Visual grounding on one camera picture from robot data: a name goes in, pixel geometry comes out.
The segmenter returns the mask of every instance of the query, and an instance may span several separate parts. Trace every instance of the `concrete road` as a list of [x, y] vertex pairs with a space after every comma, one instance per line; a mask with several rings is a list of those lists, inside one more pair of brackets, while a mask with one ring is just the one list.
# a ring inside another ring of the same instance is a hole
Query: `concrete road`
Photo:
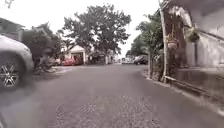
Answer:
[[169, 88], [141, 66], [75, 67], [0, 94], [8, 128], [223, 128], [224, 118]]

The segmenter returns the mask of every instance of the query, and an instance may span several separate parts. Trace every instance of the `potted plant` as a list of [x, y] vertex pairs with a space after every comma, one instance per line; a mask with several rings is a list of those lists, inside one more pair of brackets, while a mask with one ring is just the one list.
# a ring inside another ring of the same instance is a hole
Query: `potted plant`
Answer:
[[197, 42], [200, 39], [197, 30], [195, 28], [190, 28], [186, 34], [186, 39], [188, 42]]
[[168, 48], [170, 48], [170, 49], [172, 49], [172, 48], [177, 49], [177, 42], [178, 42], [178, 40], [173, 37], [173, 34], [169, 34], [166, 37], [166, 42], [168, 44]]

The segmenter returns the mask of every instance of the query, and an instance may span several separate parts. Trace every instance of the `building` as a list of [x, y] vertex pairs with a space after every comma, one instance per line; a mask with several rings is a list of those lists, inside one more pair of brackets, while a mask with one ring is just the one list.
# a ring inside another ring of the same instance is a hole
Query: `building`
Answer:
[[[178, 39], [173, 50], [188, 67], [171, 75], [188, 87], [224, 101], [224, 1], [165, 0], [162, 4], [167, 35]], [[187, 40], [189, 30], [199, 39]]]
[[88, 56], [86, 54], [86, 50], [83, 47], [76, 45], [67, 51], [65, 59], [74, 59], [76, 61], [79, 61], [80, 65], [83, 65], [86, 64]]
[[0, 18], [0, 34], [11, 39], [22, 41], [23, 27], [20, 24], [14, 23], [4, 18]]
[[189, 66], [215, 68], [224, 66], [224, 1], [171, 0], [167, 5], [184, 24], [198, 29], [200, 40], [186, 42]]

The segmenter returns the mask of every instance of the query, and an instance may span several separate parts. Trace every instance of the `overcast sky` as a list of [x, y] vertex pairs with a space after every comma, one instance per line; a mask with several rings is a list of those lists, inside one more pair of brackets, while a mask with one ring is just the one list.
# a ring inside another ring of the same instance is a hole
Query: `overcast sky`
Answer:
[[144, 14], [153, 14], [158, 9], [158, 0], [14, 0], [11, 9], [0, 0], [0, 17], [14, 21], [26, 27], [38, 26], [50, 22], [51, 29], [57, 31], [63, 26], [63, 18], [74, 12], [84, 12], [89, 5], [114, 4], [116, 10], [130, 14], [132, 22], [128, 27], [131, 34], [127, 44], [120, 46], [122, 56], [130, 49], [134, 38], [139, 34], [135, 27], [144, 20]]

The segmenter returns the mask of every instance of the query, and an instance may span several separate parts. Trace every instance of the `asphalt road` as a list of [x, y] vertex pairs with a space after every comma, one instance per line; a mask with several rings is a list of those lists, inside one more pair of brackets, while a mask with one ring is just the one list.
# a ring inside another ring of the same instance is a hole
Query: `asphalt road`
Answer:
[[223, 128], [224, 118], [169, 88], [142, 66], [75, 67], [0, 94], [8, 128]]

